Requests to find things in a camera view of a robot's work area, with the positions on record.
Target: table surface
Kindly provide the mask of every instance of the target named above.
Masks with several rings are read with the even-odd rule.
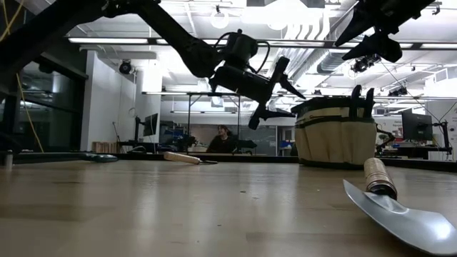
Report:
[[[457,224],[452,173],[389,168],[399,201]],[[424,256],[348,198],[362,171],[296,164],[83,161],[0,170],[9,256]]]

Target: pipe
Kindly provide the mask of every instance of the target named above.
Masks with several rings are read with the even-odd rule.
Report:
[[[189,23],[191,24],[191,28],[192,28],[192,32],[194,33],[194,36],[195,37],[199,37],[199,35],[197,34],[197,30],[195,29],[194,20],[192,19],[191,9],[189,7],[189,3],[184,3],[184,8],[185,8],[186,13],[187,13],[187,18],[189,18]]]

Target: trowel handle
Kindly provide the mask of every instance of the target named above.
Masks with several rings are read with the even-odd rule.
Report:
[[[363,169],[365,171],[366,192],[397,199],[397,189],[380,159],[370,158],[366,160]]]

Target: computer monitor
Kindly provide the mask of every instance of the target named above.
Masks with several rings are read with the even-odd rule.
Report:
[[[156,134],[158,114],[152,114],[144,118],[143,136],[153,136]]]
[[[403,122],[403,139],[417,141],[433,140],[431,116],[402,113],[401,120]]]

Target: wooden handle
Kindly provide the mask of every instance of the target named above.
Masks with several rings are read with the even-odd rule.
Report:
[[[200,159],[178,153],[166,152],[164,158],[169,161],[182,161],[185,163],[200,164]]]
[[[366,192],[387,195],[392,199],[397,199],[397,189],[380,159],[370,158],[365,161],[363,167],[365,170]]]

